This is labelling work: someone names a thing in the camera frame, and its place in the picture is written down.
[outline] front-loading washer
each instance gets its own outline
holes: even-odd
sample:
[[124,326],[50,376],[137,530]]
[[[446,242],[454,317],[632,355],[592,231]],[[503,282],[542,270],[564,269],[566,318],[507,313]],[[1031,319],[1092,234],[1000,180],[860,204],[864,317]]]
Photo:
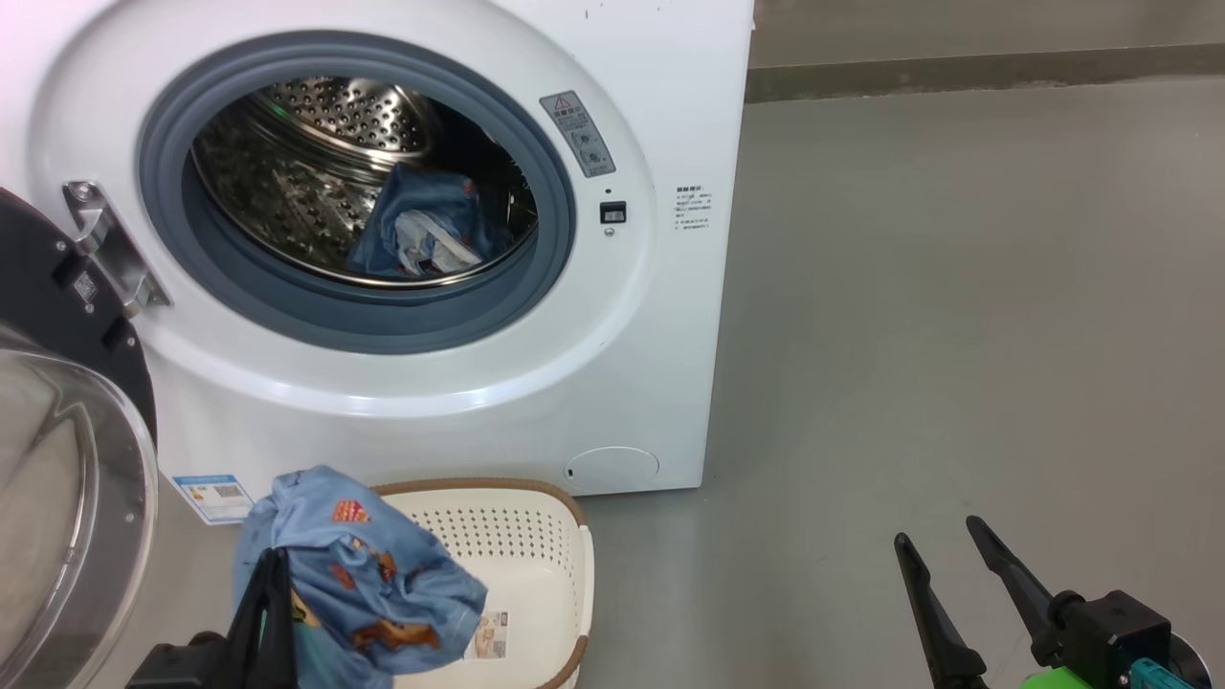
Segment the front-loading washer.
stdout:
[[[124,295],[206,521],[316,463],[695,487],[751,6],[9,2],[0,188]],[[501,242],[355,267],[393,169]]]

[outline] teal component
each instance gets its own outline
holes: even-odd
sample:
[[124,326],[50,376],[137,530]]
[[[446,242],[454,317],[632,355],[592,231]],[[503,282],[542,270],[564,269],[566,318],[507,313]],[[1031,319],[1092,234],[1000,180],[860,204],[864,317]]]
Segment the teal component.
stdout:
[[1192,689],[1170,671],[1148,658],[1132,663],[1132,689]]

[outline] wall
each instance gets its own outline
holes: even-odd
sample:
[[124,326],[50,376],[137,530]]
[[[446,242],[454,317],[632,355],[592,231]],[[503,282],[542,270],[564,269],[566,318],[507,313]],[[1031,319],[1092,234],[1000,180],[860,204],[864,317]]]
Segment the wall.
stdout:
[[1214,0],[757,0],[750,65],[775,67],[1225,40]]

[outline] blue cloth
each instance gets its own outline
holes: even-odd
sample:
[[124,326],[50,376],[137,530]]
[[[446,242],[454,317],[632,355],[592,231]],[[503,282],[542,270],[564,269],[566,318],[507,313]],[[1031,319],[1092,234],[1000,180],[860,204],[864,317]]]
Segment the blue cloth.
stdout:
[[430,532],[344,474],[277,477],[243,522],[234,606],[266,548],[289,552],[303,689],[387,689],[463,657],[485,587]]
[[383,277],[428,277],[488,261],[511,245],[485,217],[472,179],[396,166],[345,267]]

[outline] washing machine door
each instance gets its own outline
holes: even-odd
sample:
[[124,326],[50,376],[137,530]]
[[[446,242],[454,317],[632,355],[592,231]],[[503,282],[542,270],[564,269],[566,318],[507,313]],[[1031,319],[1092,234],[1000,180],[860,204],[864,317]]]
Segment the washing machine door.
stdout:
[[83,687],[157,505],[140,341],[98,261],[0,189],[0,688]]

